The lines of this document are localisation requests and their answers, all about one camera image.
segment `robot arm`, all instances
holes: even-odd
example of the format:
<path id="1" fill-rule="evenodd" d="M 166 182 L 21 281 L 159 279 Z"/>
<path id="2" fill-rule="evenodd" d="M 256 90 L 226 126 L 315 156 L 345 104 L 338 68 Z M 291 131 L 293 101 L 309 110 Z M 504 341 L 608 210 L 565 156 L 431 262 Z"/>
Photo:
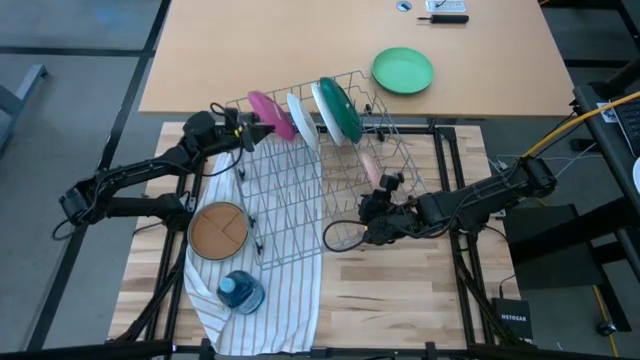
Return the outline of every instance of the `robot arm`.
<path id="1" fill-rule="evenodd" d="M 526 197 L 553 192 L 556 179 L 543 160 L 524 158 L 505 171 L 456 191 L 440 191 L 391 203 L 402 177 L 384 175 L 380 185 L 363 196 L 358 215 L 367 225 L 364 242 L 383 245 L 405 236 L 435 238 L 455 227 L 479 231 L 491 213 Z"/>
<path id="2" fill-rule="evenodd" d="M 95 224 L 105 217 L 157 216 L 171 230 L 184 230 L 191 212 L 175 194 L 156 199 L 115 198 L 116 192 L 164 175 L 194 173 L 209 156 L 234 149 L 252 152 L 273 131 L 272 126 L 257 124 L 253 113 L 239 114 L 225 109 L 225 124 L 216 125 L 208 112 L 193 115 L 183 127 L 184 136 L 164 154 L 115 169 L 98 169 L 96 174 L 78 182 L 59 199 L 68 221 L 74 226 Z"/>

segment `water bottle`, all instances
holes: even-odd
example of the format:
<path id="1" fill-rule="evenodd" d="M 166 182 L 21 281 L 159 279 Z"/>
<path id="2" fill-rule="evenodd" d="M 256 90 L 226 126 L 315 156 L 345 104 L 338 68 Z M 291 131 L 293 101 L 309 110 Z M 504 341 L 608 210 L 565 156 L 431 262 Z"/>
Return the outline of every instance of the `water bottle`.
<path id="1" fill-rule="evenodd" d="M 216 294 L 225 305 L 245 315 L 256 311 L 265 297 L 262 284 L 242 270 L 232 271 L 225 276 Z"/>

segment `blue bottle cap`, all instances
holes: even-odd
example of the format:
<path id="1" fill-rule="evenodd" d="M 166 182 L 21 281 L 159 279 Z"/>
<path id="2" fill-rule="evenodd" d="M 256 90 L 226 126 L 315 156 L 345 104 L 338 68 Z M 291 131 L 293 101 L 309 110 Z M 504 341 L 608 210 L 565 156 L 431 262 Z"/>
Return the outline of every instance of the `blue bottle cap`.
<path id="1" fill-rule="evenodd" d="M 231 293 L 236 288 L 236 282 L 233 279 L 225 277 L 220 281 L 220 291 L 227 294 Z"/>

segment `floor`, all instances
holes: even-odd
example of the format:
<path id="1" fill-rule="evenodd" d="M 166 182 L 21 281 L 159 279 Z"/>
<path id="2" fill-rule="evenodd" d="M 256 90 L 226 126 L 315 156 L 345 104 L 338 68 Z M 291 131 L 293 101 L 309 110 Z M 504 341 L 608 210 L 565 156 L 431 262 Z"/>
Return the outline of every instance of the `floor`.
<path id="1" fill-rule="evenodd" d="M 145 44 L 160 0 L 0 1 L 0 47 L 46 46 L 134 49 Z M 640 20 L 640 4 L 629 0 Z M 632 59 L 638 56 L 616 13 L 545 9 L 544 14 L 564 58 Z M 113 56 L 0 54 L 0 83 L 15 90 L 32 64 L 44 64 L 50 76 L 38 85 L 0 158 L 0 352 L 24 348 L 34 314 L 41 307 L 64 245 L 50 239 L 62 220 L 57 197 L 95 169 L 102 146 L 129 87 L 138 59 Z M 150 157 L 164 121 L 177 116 L 137 114 L 137 91 L 113 161 L 126 164 Z M 571 69 L 574 83 L 606 78 L 602 69 Z M 550 119 L 494 120 L 480 124 L 493 161 L 522 153 L 555 125 Z M 570 138 L 588 137 L 580 129 Z M 575 157 L 567 141 L 546 156 Z M 554 171 L 566 159 L 550 160 Z M 139 195 L 143 186 L 126 190 Z M 588 211 L 619 196 L 603 160 L 576 161 L 560 177 L 551 205 L 575 203 Z M 105 220 L 87 233 L 46 347 L 97 344 L 105 339 L 124 272 L 134 219 Z M 628 265 L 607 266 L 632 327 L 640 327 L 640 285 Z M 600 319 L 590 287 L 523 290 L 530 302 L 536 343 L 548 349 L 610 355 L 606 338 L 594 333 Z M 617 334 L 621 356 L 637 356 L 637 331 Z"/>

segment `wooden tabletop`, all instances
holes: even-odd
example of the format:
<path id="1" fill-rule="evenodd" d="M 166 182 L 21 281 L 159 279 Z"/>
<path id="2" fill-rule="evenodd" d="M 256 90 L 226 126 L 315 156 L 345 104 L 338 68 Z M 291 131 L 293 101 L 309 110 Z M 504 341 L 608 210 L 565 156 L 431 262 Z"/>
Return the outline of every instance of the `wooden tabletop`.
<path id="1" fill-rule="evenodd" d="M 252 90 L 370 74 L 378 53 L 404 46 L 431 60 L 435 78 L 413 96 L 387 93 L 392 114 L 571 112 L 573 85 L 536 0 L 466 0 L 466 25 L 418 24 L 425 1 L 410 2 L 400 12 L 394 0 L 174 1 L 140 111 L 193 113 Z"/>
<path id="2" fill-rule="evenodd" d="M 157 154 L 176 144 L 182 135 L 181 127 L 182 123 L 164 124 Z M 456 132 L 466 182 L 489 176 L 480 128 L 456 126 Z M 428 188 L 439 189 L 433 137 L 403 135 L 403 142 Z M 209 162 L 209 169 L 214 161 Z M 449 172 L 455 188 L 453 170 Z M 153 197 L 173 192 L 176 181 L 170 176 L 150 181 L 146 194 Z M 140 218 L 138 227 L 155 221 Z M 503 230 L 501 222 L 492 220 L 490 225 Z M 109 337 L 125 331 L 151 298 L 164 236 L 164 228 L 155 227 L 133 238 Z M 180 239 L 178 235 L 174 256 Z M 509 248 L 499 234 L 486 230 L 479 235 L 478 252 L 487 295 L 497 296 L 499 282 L 514 273 Z M 199 345 L 206 336 L 204 328 L 182 291 L 174 341 L 179 345 Z M 504 291 L 509 298 L 519 298 L 515 279 L 505 282 Z M 435 240 L 403 239 L 393 245 L 363 246 L 342 254 L 325 253 L 320 297 L 314 346 L 422 349 L 425 342 L 433 341 L 440 349 L 466 347 L 447 236 Z M 481 342 L 479 310 L 469 298 L 476 339 Z M 158 323 L 160 335 L 166 323 L 166 303 Z"/>

